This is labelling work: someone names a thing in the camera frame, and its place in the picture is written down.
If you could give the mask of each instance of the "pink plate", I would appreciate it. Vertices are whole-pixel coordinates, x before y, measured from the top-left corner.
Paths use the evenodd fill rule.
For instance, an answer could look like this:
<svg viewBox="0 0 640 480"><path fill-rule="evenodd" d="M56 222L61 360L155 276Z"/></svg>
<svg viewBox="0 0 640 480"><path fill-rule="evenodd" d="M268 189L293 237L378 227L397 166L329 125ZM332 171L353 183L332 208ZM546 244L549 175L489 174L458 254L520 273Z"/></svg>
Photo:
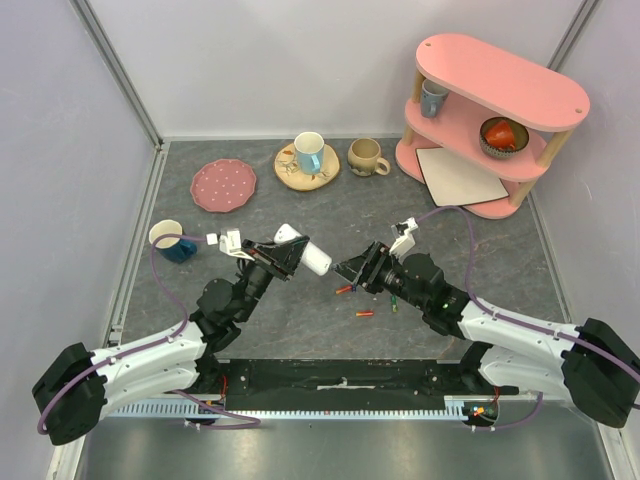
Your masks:
<svg viewBox="0 0 640 480"><path fill-rule="evenodd" d="M193 201L212 213L227 213L241 207L255 189L253 169L235 158L221 158L208 163L191 182Z"/></svg>

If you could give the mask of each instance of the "bowl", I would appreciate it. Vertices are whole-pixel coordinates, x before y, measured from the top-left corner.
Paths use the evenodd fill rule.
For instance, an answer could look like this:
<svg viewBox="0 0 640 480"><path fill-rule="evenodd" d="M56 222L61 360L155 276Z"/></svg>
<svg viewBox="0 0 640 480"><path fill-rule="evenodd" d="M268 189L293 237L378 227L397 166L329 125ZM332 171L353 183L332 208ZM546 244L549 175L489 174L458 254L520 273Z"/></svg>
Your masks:
<svg viewBox="0 0 640 480"><path fill-rule="evenodd" d="M500 120L505 120L511 127L511 130L513 131L513 136L515 137L515 145L516 145L515 150L511 150L510 148L501 149L501 148L492 147L487 142L487 139L484 138L487 131L491 127L493 127L496 123L498 123ZM482 151L485 154L489 155L492 158L497 158L498 160L511 158L516 153L519 153L522 150L524 150L528 144L529 144L529 131L527 130L527 127L525 127L524 125L518 122L511 120L510 118L493 117L493 118L490 118L489 120L485 120L482 126L480 127L480 148L482 148Z"/></svg>

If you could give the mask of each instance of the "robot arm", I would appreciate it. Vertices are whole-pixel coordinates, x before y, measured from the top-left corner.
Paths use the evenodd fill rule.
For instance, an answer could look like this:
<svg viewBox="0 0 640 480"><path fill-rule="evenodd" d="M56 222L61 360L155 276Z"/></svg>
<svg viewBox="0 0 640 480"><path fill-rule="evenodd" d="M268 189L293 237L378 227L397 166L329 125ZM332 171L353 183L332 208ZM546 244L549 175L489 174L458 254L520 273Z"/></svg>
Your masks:
<svg viewBox="0 0 640 480"><path fill-rule="evenodd" d="M114 410L152 395L187 388L212 391L220 376L215 354L240 335L237 324L249 319L273 278L288 280L301 261L315 261L313 270L320 275L329 268L331 259L315 246L315 255L304 257L312 245L309 237L287 232L279 244L241 242L235 229L208 235L208 243L219 243L223 253L238 259L239 280L235 284L225 279L210 281L186 325L113 348L87 351L79 343L63 350L33 388L41 413L79 374L93 371L51 408L45 425L52 443L75 440ZM125 352L126 356L118 357Z"/></svg>
<svg viewBox="0 0 640 480"><path fill-rule="evenodd" d="M402 298L422 311L423 320L437 333L474 341L461 361L471 387L473 376L478 381L481 376L495 386L542 391L571 399L601 423L624 426L640 385L571 341L594 344L640 371L640 359L606 323L552 323L471 298L445 281L429 255L414 253L400 261L415 244L413 218L392 228L396 241L391 248L373 242L361 255L334 265L334 271L368 293L387 290Z"/></svg>

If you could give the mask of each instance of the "beige mug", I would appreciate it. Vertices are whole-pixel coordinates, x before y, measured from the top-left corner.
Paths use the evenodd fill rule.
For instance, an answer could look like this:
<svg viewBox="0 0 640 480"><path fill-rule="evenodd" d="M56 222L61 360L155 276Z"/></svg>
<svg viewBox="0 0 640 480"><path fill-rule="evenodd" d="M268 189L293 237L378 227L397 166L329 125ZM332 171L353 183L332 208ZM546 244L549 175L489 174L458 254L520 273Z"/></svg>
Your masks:
<svg viewBox="0 0 640 480"><path fill-rule="evenodd" d="M359 138L349 147L347 161L351 171L361 177L368 177L374 173L388 175L391 165L380 155L380 144L373 138Z"/></svg>

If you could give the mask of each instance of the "shelf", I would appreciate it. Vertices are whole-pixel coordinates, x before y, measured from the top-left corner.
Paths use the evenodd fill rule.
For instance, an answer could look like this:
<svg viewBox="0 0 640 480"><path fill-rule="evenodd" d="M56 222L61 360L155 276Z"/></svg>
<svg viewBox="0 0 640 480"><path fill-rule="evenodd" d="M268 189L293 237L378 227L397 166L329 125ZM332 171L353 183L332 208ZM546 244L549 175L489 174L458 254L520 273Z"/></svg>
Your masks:
<svg viewBox="0 0 640 480"><path fill-rule="evenodd" d="M410 177L415 178L420 183L424 183L422 178L422 172L420 171L420 165L418 165L418 155L416 149L418 148L438 148L439 145L428 140L418 134L414 134L413 142L411 145L405 145L402 141L398 142L396 146L396 162L398 167L404 173ZM502 184L507 189L507 192L511 195L518 187L517 182L510 182L503 180ZM514 213L518 207L514 207L509 203L509 198L501 198L499 200L493 200L491 202L476 203L474 205L466 205L464 208L469 210L480 217L490 218L497 220L499 218L505 218Z"/></svg>
<svg viewBox="0 0 640 480"><path fill-rule="evenodd" d="M416 66L452 92L536 130L571 130L589 113L589 97L569 77L468 35L427 38Z"/></svg>
<svg viewBox="0 0 640 480"><path fill-rule="evenodd" d="M423 137L437 145L462 155L496 176L514 182L535 180L547 168L536 164L546 142L529 130L529 145L522 152L507 160L496 160L487 156L480 148L480 126L496 113L482 105L451 92L442 110L435 118L425 118L420 113L420 104L409 100L405 106L407 123Z"/></svg>

